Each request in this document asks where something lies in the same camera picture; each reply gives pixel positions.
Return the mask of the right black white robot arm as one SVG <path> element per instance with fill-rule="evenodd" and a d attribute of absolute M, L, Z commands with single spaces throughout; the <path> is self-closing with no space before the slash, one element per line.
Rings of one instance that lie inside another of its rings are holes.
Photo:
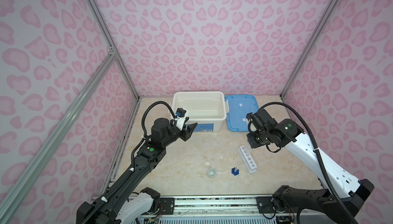
<path fill-rule="evenodd" d="M 296 189 L 282 185 L 271 198 L 276 212 L 288 209 L 313 210 L 325 214 L 337 224 L 355 224 L 355 216 L 374 190 L 367 179 L 360 180 L 343 169 L 317 146 L 310 128 L 291 119 L 277 122 L 260 108 L 246 116 L 251 148 L 274 144 L 300 159 L 319 179 L 320 190 Z"/>

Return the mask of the blue base graduated cylinder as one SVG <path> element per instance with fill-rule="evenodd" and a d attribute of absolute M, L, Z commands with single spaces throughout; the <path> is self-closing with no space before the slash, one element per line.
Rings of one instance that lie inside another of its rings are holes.
<path fill-rule="evenodd" d="M 241 165 L 241 162 L 237 162 L 236 166 L 232 168 L 231 173 L 234 176 L 238 176 L 239 175 L 239 166 Z"/>

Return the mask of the clear petri dish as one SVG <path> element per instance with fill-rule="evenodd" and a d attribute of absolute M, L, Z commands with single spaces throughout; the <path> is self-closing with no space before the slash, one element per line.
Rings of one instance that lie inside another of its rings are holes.
<path fill-rule="evenodd" d="M 213 161 L 213 168 L 217 173 L 225 173 L 229 168 L 229 163 L 224 156 L 217 156 Z"/>

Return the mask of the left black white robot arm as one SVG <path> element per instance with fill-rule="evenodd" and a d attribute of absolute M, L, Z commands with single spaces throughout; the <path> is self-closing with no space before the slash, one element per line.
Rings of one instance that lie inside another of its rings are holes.
<path fill-rule="evenodd" d="M 156 168 L 166 155 L 166 147 L 182 139 L 187 141 L 197 123 L 179 129 L 174 120 L 158 118 L 151 128 L 151 135 L 140 146 L 128 170 L 93 203 L 84 202 L 77 210 L 77 224 L 119 224 L 117 216 L 139 183 Z"/>

